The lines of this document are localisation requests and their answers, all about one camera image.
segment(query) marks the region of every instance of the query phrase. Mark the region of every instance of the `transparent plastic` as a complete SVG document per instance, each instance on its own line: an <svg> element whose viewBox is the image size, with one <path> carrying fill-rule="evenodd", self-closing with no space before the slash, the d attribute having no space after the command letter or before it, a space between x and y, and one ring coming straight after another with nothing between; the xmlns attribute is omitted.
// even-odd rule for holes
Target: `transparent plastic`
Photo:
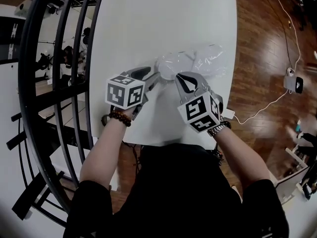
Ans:
<svg viewBox="0 0 317 238"><path fill-rule="evenodd" d="M208 45L196 50L169 53L157 59L156 67L165 80L174 80L176 74L192 71L202 76L226 74L226 52L220 45Z"/></svg>

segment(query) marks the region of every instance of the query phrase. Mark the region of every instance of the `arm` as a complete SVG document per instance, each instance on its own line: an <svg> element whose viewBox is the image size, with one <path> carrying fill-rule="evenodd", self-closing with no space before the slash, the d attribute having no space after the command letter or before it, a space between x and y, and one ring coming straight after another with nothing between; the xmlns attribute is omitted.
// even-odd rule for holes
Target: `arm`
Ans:
<svg viewBox="0 0 317 238"><path fill-rule="evenodd" d="M214 138L230 168L239 178L243 189L255 181L269 179L269 172L263 159L230 129L225 127Z"/></svg>
<svg viewBox="0 0 317 238"><path fill-rule="evenodd" d="M128 109L123 113L131 117L133 111L134 109ZM109 189L126 129L124 123L110 119L81 168L80 181L95 181Z"/></svg>

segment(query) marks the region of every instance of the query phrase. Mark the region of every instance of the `table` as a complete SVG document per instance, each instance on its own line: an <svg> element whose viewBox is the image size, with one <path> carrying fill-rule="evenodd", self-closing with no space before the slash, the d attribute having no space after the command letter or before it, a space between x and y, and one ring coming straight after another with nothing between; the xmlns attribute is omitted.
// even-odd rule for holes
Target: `table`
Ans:
<svg viewBox="0 0 317 238"><path fill-rule="evenodd" d="M109 113L105 103L106 79L129 69L153 65L158 56L185 51L196 45L219 44L227 55L227 71L208 79L227 107L237 41L236 0L102 0L96 24L90 75L92 135L99 137L100 122ZM149 94L124 141L143 145L172 142L214 149L206 132L187 127L177 106L175 83L158 84Z"/></svg>

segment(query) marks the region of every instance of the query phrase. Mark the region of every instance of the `cable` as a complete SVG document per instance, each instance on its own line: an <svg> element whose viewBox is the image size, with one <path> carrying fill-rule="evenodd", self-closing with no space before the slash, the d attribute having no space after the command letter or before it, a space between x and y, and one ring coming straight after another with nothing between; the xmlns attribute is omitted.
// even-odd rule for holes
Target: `cable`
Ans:
<svg viewBox="0 0 317 238"><path fill-rule="evenodd" d="M292 62L291 62L291 58L289 56L289 50L288 50L288 42L287 42L287 35L286 35L286 31L285 31L285 28L284 28L284 25L283 25L283 22L281 20L281 18L279 17L279 15L277 14L276 10L274 9L273 5L271 4L271 2L269 0L266 0L267 3L271 6L272 10L274 11L275 15L277 16L279 22L281 23L282 25L282 28L283 28L283 32L284 32L284 36L285 36L285 42L286 42L286 50L287 50L287 56L288 56L288 60L289 60L289 64L291 65L291 67L293 67L292 65Z"/></svg>
<svg viewBox="0 0 317 238"><path fill-rule="evenodd" d="M292 23L294 32L295 32L296 44L297 44L299 56L298 56L298 59L297 59L296 62L295 62L295 67L294 67L294 69L291 68L291 67L290 67L290 68L287 68L287 70L291 69L291 70L294 71L294 73L295 73L296 67L297 67L297 63L298 63L298 61L301 59L301 50L300 50L299 45L298 45L298 38L297 38L296 28L295 28L295 26L294 26L294 23L293 23L293 20L292 20L291 16L290 16L290 15L287 13L287 11L284 9L284 7L283 7L281 1L278 0L278 2L279 2L279 4L281 5L283 11L284 11L284 12L287 14L287 16L289 17L289 19L290 19L290 21L291 21L291 23ZM260 109L259 111L257 111L257 113L256 113L254 116L247 118L244 122L240 122L239 119L238 119L236 116L234 116L234 117L237 119L238 123L240 123L240 124L245 124L248 120L250 120L250 119L256 117L256 116L258 115L258 113L260 113L261 111L267 109L271 104L273 104L273 103L279 101L279 99L281 99L281 98L282 98L284 95L286 95L288 92L289 92L290 94L292 93L292 91L286 90L286 92L285 92L284 94L282 94L280 97L278 97L277 100L270 102L265 108Z"/></svg>
<svg viewBox="0 0 317 238"><path fill-rule="evenodd" d="M289 17L289 19L290 19L290 21L291 21L291 23L292 23L294 32L295 32L296 44L297 44L299 56L298 56L298 59L297 59L297 61L296 61L296 63L295 63L294 69L293 69L293 68L288 68L288 69L291 69L291 70L293 70L293 71L295 72L295 71L296 71L296 67L297 67L297 63L298 63L298 61L301 59L301 50L300 50L299 45L298 45L298 38L297 38L296 28L295 28L295 26L294 26L294 23L293 23L293 20L292 20L291 16L290 16L290 15L287 13L287 11L284 9L284 7L283 7L281 1L278 0L278 2L279 2L279 4L281 5L283 11L284 11L284 12L287 14L287 16Z"/></svg>
<svg viewBox="0 0 317 238"><path fill-rule="evenodd" d="M133 155L134 155L135 162L136 162L136 164L135 164L135 181L136 181L137 174L138 174L138 172L140 171L139 164L141 164L141 163L140 163L140 160L139 160L139 158L138 158L138 154L137 154L137 152L136 152L136 150L135 150L135 147L137 146L137 144L135 144L134 146L130 146L128 143L126 143L126 142L124 142L124 141L122 141L122 143L123 143L124 145L126 145L127 147L132 148L132 153L133 153Z"/></svg>
<svg viewBox="0 0 317 238"><path fill-rule="evenodd" d="M281 95L280 97L278 97L278 99L277 99L276 101L270 102L264 109L260 109L254 116L249 117L249 118L246 119L244 122L240 122L239 119L238 119L236 116L234 116L234 117L238 120L238 123L244 124L244 123L246 123L249 119L252 119L252 118L256 117L258 113L260 113L261 111L265 110L269 105L271 105L271 104L277 102L280 98L282 98L285 94L287 94L287 92L288 92L288 90L286 90L286 92L285 92L283 95Z"/></svg>

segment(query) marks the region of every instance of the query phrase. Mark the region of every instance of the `black and white cube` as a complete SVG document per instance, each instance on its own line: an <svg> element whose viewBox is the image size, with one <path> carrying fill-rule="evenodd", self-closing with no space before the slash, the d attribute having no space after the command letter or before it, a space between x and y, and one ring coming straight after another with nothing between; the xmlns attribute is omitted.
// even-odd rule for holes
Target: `black and white cube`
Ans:
<svg viewBox="0 0 317 238"><path fill-rule="evenodd" d="M115 75L106 82L105 102L122 109L142 103L145 82L122 75Z"/></svg>
<svg viewBox="0 0 317 238"><path fill-rule="evenodd" d="M182 106L178 110L184 120L197 133L209 130L220 124L218 102L206 92Z"/></svg>

